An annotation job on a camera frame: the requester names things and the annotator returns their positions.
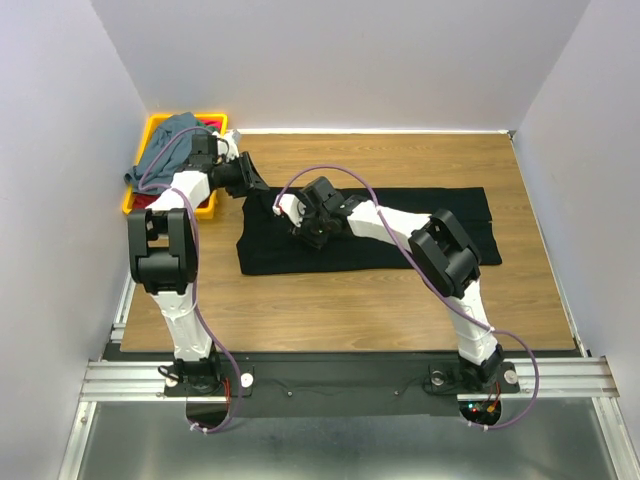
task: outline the blue cloth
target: blue cloth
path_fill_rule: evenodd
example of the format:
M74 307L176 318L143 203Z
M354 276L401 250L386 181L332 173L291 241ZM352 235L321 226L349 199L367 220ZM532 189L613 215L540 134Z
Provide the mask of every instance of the blue cloth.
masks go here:
M187 112L180 115L173 115L162 122L151 135L151 140L147 144L138 165L131 167L125 174L124 181L133 186L135 193L140 193L138 184L145 170L151 165L151 162L160 150L173 138L173 136L181 130L189 127L202 126L193 113ZM167 151L162 155L158 163L155 164L145 180L145 184L164 183L170 184L173 174L177 168L182 165L189 153L191 153L191 137L195 133L202 133L202 130L192 130L183 133L181 138L176 140ZM151 188L144 193L149 195L158 195L163 189Z

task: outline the white wall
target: white wall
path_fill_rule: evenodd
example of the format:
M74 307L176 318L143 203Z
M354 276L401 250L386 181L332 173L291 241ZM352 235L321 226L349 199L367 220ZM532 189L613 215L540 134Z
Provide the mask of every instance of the white wall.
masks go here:
M87 0L0 6L0 477L57 478L126 266L146 111Z
M92 0L150 111L513 129L588 0Z
M593 0L515 136L583 341L640 449L640 3Z

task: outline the white baseboard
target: white baseboard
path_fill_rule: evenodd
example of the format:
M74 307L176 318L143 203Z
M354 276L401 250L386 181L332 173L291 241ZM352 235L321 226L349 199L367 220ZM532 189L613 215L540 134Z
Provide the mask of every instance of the white baseboard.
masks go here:
M507 130L418 130L418 129L394 129L394 128L238 128L244 135L267 135L267 134L289 134L289 133L324 133L332 135L360 133L360 134L503 134Z

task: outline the table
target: table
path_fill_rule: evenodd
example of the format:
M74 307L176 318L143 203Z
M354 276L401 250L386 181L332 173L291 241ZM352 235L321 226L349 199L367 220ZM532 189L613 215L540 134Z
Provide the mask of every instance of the table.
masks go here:
M504 261L482 269L490 322L535 349L574 348L507 135L246 135L240 146L271 186L318 163L349 167L374 187L483 186ZM311 172L294 185L318 174L337 188L359 186L334 171ZM199 303L230 350L457 348L445 308L412 270L243 276L235 247L243 201L221 193L215 218L200 224ZM518 348L508 338L501 342ZM172 345L158 307L136 286L121 349L171 351Z

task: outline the clothing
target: clothing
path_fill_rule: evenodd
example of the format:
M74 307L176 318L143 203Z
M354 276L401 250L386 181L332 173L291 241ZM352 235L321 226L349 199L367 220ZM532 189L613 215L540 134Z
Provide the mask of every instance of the clothing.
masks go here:
M275 217L271 206L281 188L248 197L242 207L244 231L237 243L240 270L245 275L338 272L373 268L410 268L395 245L369 238L332 238L320 250L290 235L291 224ZM365 189L345 188L343 196L362 195ZM482 265L500 265L493 237L491 212L484 189L377 188L380 204L411 213L451 210L480 250Z
M153 159L158 155L160 150L173 138L173 136L189 127L205 126L202 122L198 121L191 112L183 113L180 115L173 115L167 118L155 129L151 135L151 139L147 144L147 147L140 158L140 162L131 167L125 174L124 180L126 183L133 186L133 192L139 193L138 183L142 178L145 170L151 165ZM218 130L215 126L206 126L209 129ZM173 178L173 174L177 168L182 165L189 153L191 153L191 137L195 133L202 133L201 130L192 130L182 134L182 138L176 140L176 142L169 147L164 153L162 158L155 164L149 175L147 176L146 183L163 183L170 184ZM162 189L152 188L146 190L144 193L159 195L162 193Z

